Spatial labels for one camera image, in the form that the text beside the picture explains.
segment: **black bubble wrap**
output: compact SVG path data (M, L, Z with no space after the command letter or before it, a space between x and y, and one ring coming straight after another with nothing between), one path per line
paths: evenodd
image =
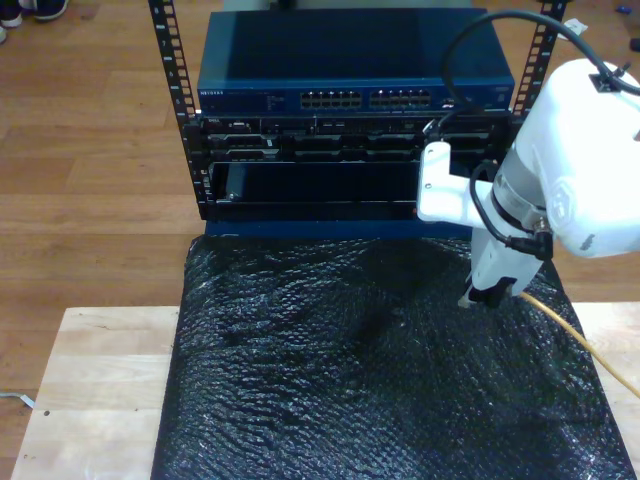
M154 460L176 479L635 479L590 356L468 244L194 241ZM553 269L529 288L580 330Z

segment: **wooden floor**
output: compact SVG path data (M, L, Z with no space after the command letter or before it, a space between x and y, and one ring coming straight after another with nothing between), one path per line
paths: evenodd
M565 18L589 25L584 37L606 60L635 61L640 78L611 3L580 0ZM177 1L192 80L207 14L220 7ZM533 26L497 30L519 77ZM577 56L559 41L553 63ZM0 389L36 395L67 307L179 304L184 258L203 228L146 2L72 0L57 22L9 32L0 46ZM560 251L556 263L576 301L640 300L638 255L584 261ZM29 410L3 400L0 418L5 479Z

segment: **person's foot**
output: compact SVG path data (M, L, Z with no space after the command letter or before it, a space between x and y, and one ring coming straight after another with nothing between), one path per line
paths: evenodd
M69 5L69 0L32 0L35 7L33 17L41 22L48 22L60 17Z
M18 3L18 0L2 3L0 6L0 25L4 28L16 28L21 23L22 7Z

